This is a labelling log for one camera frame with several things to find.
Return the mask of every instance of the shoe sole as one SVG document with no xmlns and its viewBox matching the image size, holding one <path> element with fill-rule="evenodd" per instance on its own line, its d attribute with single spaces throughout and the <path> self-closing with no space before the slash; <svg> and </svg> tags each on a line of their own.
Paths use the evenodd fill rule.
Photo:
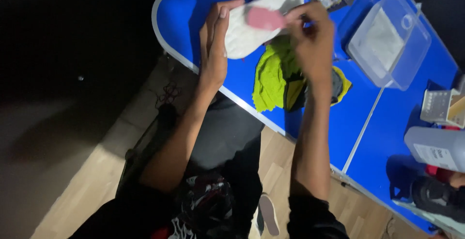
<svg viewBox="0 0 465 239">
<path fill-rule="evenodd" d="M 276 220 L 276 212 L 270 197 L 267 194 L 261 195 L 259 204 L 266 229 L 272 236 L 279 235 L 278 220 Z"/>
<path fill-rule="evenodd" d="M 271 11 L 279 10 L 284 15 L 292 8 L 303 3 L 304 0 L 253 0 L 248 4 L 231 10 L 229 13 L 229 27 L 225 36 L 225 47 L 228 58 L 244 58 L 282 31 L 282 29 L 267 31 L 247 25 L 246 15 L 252 6 L 266 8 Z"/>
</svg>

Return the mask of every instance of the clear plastic box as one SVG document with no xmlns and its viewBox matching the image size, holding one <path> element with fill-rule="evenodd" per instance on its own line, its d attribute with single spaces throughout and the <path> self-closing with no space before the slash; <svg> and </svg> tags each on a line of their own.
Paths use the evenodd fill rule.
<svg viewBox="0 0 465 239">
<path fill-rule="evenodd" d="M 376 86 L 405 91 L 430 45 L 430 34 L 405 0 L 381 0 L 346 50 Z"/>
</svg>

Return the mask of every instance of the person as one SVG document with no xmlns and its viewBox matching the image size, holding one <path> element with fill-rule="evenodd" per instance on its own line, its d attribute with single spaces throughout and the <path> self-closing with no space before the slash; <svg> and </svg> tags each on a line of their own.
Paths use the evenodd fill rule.
<svg viewBox="0 0 465 239">
<path fill-rule="evenodd" d="M 138 182 L 101 206 L 71 238 L 247 238 L 262 195 L 263 124 L 229 99 L 210 105 L 226 77 L 229 11 L 242 4 L 212 6 L 200 30 L 199 82 L 185 114 Z M 292 161 L 287 231 L 291 239 L 347 239 L 327 202 L 334 25 L 320 3 L 300 5 L 285 18 L 311 84 Z M 304 28 L 305 19 L 313 25 Z"/>
</svg>

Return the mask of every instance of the pink brush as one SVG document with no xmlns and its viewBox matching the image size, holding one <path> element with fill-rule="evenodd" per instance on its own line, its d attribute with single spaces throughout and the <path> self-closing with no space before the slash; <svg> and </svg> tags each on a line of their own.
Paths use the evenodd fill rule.
<svg viewBox="0 0 465 239">
<path fill-rule="evenodd" d="M 268 30 L 275 31 L 278 28 L 286 27 L 286 20 L 278 10 L 269 10 L 261 7 L 252 7 L 247 13 L 247 25 Z"/>
</svg>

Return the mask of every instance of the yellow cloth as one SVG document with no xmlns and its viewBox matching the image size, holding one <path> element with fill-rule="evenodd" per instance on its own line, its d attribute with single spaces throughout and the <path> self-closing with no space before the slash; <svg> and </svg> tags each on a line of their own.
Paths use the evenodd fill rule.
<svg viewBox="0 0 465 239">
<path fill-rule="evenodd" d="M 272 111 L 275 106 L 283 107 L 286 79 L 299 73 L 290 38 L 281 36 L 273 39 L 265 48 L 255 70 L 252 99 L 258 112 Z"/>
</svg>

